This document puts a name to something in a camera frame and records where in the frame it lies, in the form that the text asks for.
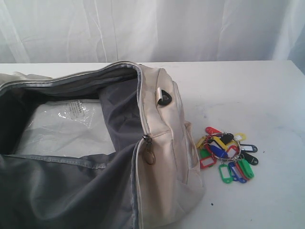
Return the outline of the clear plastic packet inside bag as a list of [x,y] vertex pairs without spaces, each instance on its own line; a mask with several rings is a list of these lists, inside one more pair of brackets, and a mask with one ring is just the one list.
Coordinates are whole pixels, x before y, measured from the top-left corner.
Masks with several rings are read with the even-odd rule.
[[98,100],[40,105],[22,133],[20,155],[82,157],[115,151]]

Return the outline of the cream duffel bag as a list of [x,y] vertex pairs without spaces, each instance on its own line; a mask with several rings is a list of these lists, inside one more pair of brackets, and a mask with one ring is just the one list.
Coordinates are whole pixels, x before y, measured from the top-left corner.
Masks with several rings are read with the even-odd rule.
[[[35,111],[97,101],[115,151],[25,153]],[[60,78],[0,76],[0,226],[3,229],[143,229],[178,221],[202,199],[200,162],[175,81],[128,61]]]

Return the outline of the white backdrop curtain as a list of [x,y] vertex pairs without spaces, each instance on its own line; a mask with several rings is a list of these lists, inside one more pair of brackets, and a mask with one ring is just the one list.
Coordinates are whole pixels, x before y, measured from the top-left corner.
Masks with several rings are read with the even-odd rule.
[[302,0],[3,0],[0,61],[300,61]]

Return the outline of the colourful key tag bunch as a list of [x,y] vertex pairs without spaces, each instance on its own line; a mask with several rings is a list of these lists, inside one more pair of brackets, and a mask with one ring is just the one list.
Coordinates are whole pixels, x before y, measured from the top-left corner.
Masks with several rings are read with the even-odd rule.
[[258,148],[252,144],[244,144],[246,135],[222,132],[213,127],[205,128],[206,135],[196,144],[200,156],[200,169],[213,167],[220,163],[218,171],[222,182],[230,184],[247,183],[254,178],[252,166],[259,164],[258,158],[252,153]]

